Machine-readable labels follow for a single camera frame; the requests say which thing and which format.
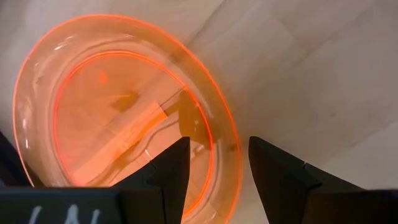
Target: glass bowl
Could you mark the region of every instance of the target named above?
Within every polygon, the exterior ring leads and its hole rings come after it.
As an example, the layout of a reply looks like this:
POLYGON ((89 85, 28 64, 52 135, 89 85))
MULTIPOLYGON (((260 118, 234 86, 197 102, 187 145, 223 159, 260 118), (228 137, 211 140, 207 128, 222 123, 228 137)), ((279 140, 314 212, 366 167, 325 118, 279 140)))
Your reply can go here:
POLYGON ((231 218, 242 159, 226 100, 205 66, 151 24, 93 15, 55 27, 22 65, 13 110, 32 185, 30 170, 46 186, 110 187, 189 136, 183 222, 231 218))

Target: black triangular piece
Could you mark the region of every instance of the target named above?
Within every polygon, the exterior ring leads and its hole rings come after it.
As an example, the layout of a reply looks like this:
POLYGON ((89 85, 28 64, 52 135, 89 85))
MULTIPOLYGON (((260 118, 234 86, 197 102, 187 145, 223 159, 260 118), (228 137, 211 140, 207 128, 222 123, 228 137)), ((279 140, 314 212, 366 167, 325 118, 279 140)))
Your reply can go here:
POLYGON ((190 138, 182 137, 115 187, 159 189, 165 223, 180 223, 190 173, 190 138))
POLYGON ((300 223, 308 191, 321 184, 304 161, 259 137, 250 137, 249 160, 269 223, 300 223))

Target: wooden table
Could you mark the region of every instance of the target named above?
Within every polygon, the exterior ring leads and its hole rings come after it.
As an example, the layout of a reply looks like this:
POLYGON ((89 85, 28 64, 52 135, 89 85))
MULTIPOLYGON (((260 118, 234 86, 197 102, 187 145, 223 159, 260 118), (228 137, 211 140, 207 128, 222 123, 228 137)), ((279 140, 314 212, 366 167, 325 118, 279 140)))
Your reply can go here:
MULTIPOLYGON (((2 0, 0 130, 8 139, 29 50, 62 21, 97 13, 149 21, 197 54, 226 95, 244 148, 260 136, 361 187, 398 187, 396 0, 2 0)), ((233 223, 263 223, 245 167, 233 223)))

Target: black object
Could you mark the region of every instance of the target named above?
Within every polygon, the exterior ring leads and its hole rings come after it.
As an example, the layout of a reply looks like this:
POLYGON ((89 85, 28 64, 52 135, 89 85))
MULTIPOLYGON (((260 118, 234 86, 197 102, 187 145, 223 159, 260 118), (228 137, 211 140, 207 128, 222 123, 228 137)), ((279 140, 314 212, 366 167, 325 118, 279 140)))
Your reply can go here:
POLYGON ((6 186, 30 186, 17 151, 2 133, 0 133, 0 180, 6 186))
POLYGON ((180 223, 190 173, 190 139, 181 138, 111 188, 5 188, 1 223, 180 223))
POLYGON ((258 137, 249 160, 270 224, 398 223, 398 190, 364 190, 258 137))

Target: bowl rim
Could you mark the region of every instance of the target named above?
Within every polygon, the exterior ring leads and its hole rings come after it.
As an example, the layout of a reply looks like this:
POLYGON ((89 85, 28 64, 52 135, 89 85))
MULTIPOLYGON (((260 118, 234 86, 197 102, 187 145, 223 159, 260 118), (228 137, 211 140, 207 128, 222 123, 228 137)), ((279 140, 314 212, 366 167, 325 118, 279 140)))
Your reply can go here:
POLYGON ((229 213, 227 214, 226 217, 226 222, 228 222, 233 213, 234 210, 236 208, 236 204, 238 203, 238 198, 239 198, 239 194, 241 191, 241 187, 242 187, 242 180, 243 180, 243 160, 242 160, 242 149, 241 149, 241 141, 239 139, 239 135, 238 135, 238 131, 236 129, 236 124, 234 122, 233 119, 233 115, 231 113, 231 111, 229 110, 226 98, 223 96, 221 89, 219 88, 219 86, 216 84, 214 78, 210 75, 210 72, 208 71, 208 69, 204 66, 204 64, 191 52, 189 51, 186 46, 184 46, 179 40, 177 40, 176 37, 172 36, 171 34, 167 33, 166 31, 164 31, 163 29, 161 29, 160 27, 157 27, 151 23, 133 18, 133 17, 128 17, 128 16, 122 16, 122 15, 115 15, 115 14, 88 14, 88 15, 84 15, 84 16, 77 16, 77 17, 73 17, 67 21, 63 21, 62 23, 56 25, 55 27, 51 28, 48 32, 46 32, 32 47, 32 49, 30 50, 30 52, 28 53, 27 57, 24 59, 19 72, 18 72, 18 76, 16 79, 16 83, 14 85, 14 94, 13 94, 13 99, 12 99, 12 127, 13 127, 13 133, 14 133, 14 140, 16 142, 16 147, 17 147, 17 152, 19 155, 19 159, 21 160, 22 163, 22 167, 25 171, 25 174, 30 182, 30 184, 34 187, 34 183, 28 173, 27 167, 25 166, 25 162, 22 158, 22 154, 21 154, 21 150, 19 148, 19 144, 18 144, 18 138, 17 138, 17 133, 16 133, 16 97, 17 97, 17 87, 19 86, 19 80, 21 79, 21 75, 22 72, 28 62, 28 60, 30 59, 30 56, 39 48, 39 46, 41 45, 41 43, 50 35, 52 34, 55 30, 70 24, 72 22, 76 22, 80 19, 86 19, 86 18, 90 18, 90 17, 105 17, 105 18, 113 18, 113 19, 121 19, 121 20, 125 20, 128 22, 135 22, 135 23, 139 23, 140 25, 152 29, 154 31, 156 31, 157 33, 159 33, 160 35, 168 38, 169 40, 171 40, 172 42, 174 42, 178 47, 180 47, 180 50, 183 50, 189 57, 191 57, 191 59, 193 59, 193 61, 199 65, 199 67, 204 71, 204 73, 206 74, 207 78, 210 80, 211 84, 215 87, 217 94, 219 95, 219 97, 221 98, 221 102, 223 103, 223 106, 227 112, 228 115, 228 119, 229 122, 231 123, 231 127, 232 127, 232 131, 236 140, 236 156, 237 156, 237 162, 238 162, 238 186, 236 188, 236 191, 234 193, 234 200, 232 202, 231 208, 229 210, 229 213))

